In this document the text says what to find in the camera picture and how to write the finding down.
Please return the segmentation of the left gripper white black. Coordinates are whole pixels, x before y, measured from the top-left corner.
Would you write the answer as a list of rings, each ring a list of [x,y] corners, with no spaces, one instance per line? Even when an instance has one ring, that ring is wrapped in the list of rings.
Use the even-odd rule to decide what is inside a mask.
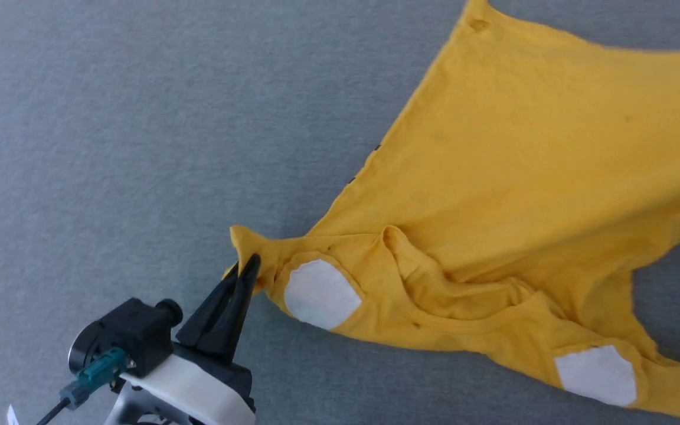
[[[176,337],[188,349],[232,361],[256,287],[261,257],[235,264]],[[254,424],[256,414],[235,389],[175,354],[145,377],[121,376],[121,424]]]

